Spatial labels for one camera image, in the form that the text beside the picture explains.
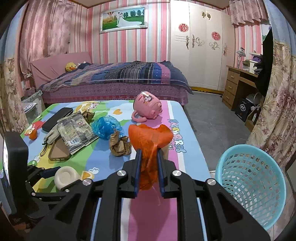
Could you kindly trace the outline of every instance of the green grass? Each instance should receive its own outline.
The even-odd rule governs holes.
[[[139,21],[142,22],[142,25],[144,24],[144,16],[134,16],[134,17],[127,17],[127,18],[123,18],[126,21],[129,22],[135,22],[135,21]],[[107,30],[107,29],[112,29],[112,28],[118,28],[117,26],[117,19],[113,20],[112,22],[109,23],[103,23],[103,30]]]

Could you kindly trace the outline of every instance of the yellow duck plush toy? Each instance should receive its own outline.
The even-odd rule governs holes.
[[[75,70],[75,69],[77,69],[77,66],[73,62],[70,62],[70,63],[66,64],[66,71],[67,72],[70,72],[70,71]]]

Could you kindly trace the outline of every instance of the white wedding dress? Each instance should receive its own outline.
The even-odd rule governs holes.
[[[135,25],[141,25],[141,24],[142,24],[142,22],[139,22],[139,21],[129,22],[129,21],[124,20],[121,17],[121,18],[119,18],[117,27],[128,27],[128,26],[135,26]]]

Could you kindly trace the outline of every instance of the brown phone case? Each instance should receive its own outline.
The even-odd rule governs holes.
[[[59,136],[54,143],[52,144],[52,148],[48,154],[48,158],[51,161],[66,161],[69,160],[71,154],[68,150],[68,147],[64,143],[61,136]]]

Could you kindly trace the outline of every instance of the black box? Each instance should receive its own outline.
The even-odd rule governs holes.
[[[251,107],[254,106],[253,103],[247,99],[240,99],[235,114],[242,119],[243,122],[246,122],[248,115],[251,113]]]

